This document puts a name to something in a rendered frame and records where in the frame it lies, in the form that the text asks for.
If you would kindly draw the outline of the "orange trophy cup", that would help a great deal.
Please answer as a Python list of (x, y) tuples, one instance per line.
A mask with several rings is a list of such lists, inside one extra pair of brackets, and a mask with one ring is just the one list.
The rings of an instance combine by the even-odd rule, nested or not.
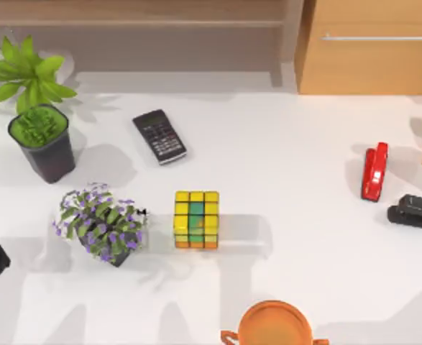
[(331, 345), (315, 339), (306, 317), (291, 304), (265, 300), (242, 316), (238, 331), (222, 331), (223, 345)]

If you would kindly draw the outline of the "wooden open shelf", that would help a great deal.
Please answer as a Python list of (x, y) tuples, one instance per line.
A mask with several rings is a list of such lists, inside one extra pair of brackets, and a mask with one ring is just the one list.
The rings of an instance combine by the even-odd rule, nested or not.
[(266, 72), (293, 58), (304, 0), (0, 0), (0, 42), (31, 36), (78, 73)]

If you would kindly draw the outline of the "red stapler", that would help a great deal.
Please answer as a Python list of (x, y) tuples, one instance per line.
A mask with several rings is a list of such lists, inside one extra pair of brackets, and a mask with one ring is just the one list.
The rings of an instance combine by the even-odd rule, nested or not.
[(379, 142), (375, 148), (366, 150), (361, 186), (361, 198), (363, 200), (379, 201), (385, 178), (388, 152), (386, 142)]

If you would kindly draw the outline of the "yellow puzzle cube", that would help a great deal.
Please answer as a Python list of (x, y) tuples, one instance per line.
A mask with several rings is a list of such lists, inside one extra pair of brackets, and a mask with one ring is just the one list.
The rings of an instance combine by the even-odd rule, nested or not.
[(213, 190), (177, 191), (173, 235), (178, 249), (217, 249), (219, 193)]

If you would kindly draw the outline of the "black pot with green plant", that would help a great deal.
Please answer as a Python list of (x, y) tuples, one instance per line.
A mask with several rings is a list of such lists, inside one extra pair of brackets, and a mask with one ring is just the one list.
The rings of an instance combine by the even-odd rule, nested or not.
[(49, 184), (75, 169), (67, 116), (51, 104), (38, 104), (14, 117), (9, 136), (19, 145), (32, 169)]

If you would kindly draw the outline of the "black stapler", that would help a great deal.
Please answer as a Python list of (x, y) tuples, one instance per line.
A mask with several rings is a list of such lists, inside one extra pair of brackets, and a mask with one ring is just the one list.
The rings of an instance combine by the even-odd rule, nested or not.
[(422, 229), (422, 197), (405, 194), (397, 205), (388, 208), (387, 219), (393, 224)]

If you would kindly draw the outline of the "green leafy plant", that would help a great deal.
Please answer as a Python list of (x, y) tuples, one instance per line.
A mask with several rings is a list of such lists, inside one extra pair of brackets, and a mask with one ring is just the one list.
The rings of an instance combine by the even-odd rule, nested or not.
[(57, 74), (65, 58), (41, 57), (30, 35), (19, 45), (4, 37), (0, 53), (0, 103), (15, 98), (16, 114), (39, 104), (60, 104), (77, 96), (72, 88), (58, 83)]

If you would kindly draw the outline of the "wooden cupboard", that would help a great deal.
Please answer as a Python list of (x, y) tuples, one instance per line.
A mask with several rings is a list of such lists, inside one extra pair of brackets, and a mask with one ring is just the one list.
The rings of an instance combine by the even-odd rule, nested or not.
[(422, 36), (422, 0), (304, 0), (294, 56), (303, 95), (422, 96), (422, 42), (330, 42)]

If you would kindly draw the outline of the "purple flower plant pot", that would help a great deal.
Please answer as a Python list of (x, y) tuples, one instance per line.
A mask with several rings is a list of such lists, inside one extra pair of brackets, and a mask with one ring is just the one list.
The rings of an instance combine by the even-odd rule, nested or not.
[(52, 227), (64, 239), (77, 239), (95, 258), (120, 267), (141, 248), (147, 222), (146, 208), (116, 198), (105, 183), (89, 183), (62, 197)]

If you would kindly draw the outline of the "black calculator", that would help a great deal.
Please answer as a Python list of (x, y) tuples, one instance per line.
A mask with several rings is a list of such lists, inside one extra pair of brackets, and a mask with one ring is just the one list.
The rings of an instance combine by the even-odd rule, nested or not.
[(187, 149), (162, 109), (132, 119), (158, 163), (165, 165), (187, 155)]

